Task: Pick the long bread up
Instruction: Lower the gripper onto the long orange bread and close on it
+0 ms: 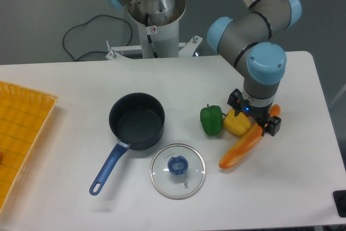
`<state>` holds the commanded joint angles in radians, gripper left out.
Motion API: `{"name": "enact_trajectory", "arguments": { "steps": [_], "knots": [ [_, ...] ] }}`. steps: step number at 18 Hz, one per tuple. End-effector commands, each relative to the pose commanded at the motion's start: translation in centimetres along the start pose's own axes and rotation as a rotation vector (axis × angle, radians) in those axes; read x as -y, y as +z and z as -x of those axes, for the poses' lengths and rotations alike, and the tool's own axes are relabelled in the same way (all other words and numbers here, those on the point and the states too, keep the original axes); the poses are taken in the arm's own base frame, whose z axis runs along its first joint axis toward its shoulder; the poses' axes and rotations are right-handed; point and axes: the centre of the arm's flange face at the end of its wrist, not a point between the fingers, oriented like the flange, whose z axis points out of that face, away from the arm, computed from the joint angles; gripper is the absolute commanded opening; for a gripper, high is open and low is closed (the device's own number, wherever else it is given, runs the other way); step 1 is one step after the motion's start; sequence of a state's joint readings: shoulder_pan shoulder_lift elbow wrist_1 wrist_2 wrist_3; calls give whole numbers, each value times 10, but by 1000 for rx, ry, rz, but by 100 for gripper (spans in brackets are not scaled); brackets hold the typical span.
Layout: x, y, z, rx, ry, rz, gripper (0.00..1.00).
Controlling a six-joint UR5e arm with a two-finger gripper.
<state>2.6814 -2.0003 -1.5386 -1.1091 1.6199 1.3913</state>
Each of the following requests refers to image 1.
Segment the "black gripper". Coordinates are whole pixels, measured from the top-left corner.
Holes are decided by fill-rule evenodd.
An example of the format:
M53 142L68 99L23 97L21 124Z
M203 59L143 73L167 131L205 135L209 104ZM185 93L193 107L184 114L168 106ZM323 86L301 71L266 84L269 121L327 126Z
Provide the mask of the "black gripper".
M271 104L265 107L254 107L248 101L242 99L242 93L239 89L235 89L228 98L227 104L234 109L237 117L240 113L252 117L262 128L261 136L269 134L275 136L281 127L281 118L278 116L270 116L269 109Z

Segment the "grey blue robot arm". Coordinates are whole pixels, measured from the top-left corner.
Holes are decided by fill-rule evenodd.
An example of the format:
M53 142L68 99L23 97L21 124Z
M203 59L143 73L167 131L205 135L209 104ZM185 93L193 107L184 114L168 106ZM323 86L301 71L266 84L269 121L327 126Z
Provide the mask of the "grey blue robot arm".
M270 42L273 34L296 23L301 14L299 0L243 0L249 14L240 20L221 17L207 32L210 47L244 78L243 89L234 90L228 104L237 114L252 117L265 134L275 135L281 126L270 115L287 57ZM126 7L137 23L144 58L176 57L179 54L178 23L185 0L108 0L115 9Z

